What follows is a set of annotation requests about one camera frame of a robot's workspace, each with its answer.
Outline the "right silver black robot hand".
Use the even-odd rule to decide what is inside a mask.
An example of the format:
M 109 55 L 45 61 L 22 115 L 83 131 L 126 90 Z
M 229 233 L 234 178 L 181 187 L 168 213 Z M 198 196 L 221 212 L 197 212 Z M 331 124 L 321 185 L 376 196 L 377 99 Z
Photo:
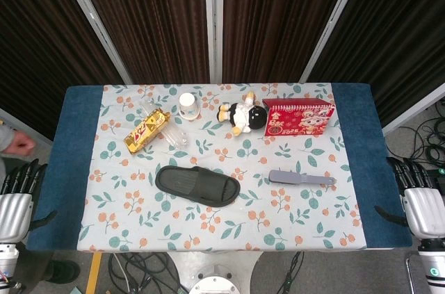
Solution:
M 408 227 L 419 240 L 444 239 L 444 169 L 427 170 L 408 158 L 388 157 L 398 186 L 404 216 L 381 206 L 376 212 L 388 222 Z

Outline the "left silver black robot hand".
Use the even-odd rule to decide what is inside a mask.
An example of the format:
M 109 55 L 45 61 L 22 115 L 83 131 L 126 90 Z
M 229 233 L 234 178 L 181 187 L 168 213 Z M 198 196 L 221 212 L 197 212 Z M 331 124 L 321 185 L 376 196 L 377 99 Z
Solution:
M 56 210 L 35 220 L 34 206 L 38 202 L 39 188 L 45 177 L 47 165 L 35 159 L 15 167 L 1 180 L 1 243 L 16 244 L 28 232 L 50 223 Z

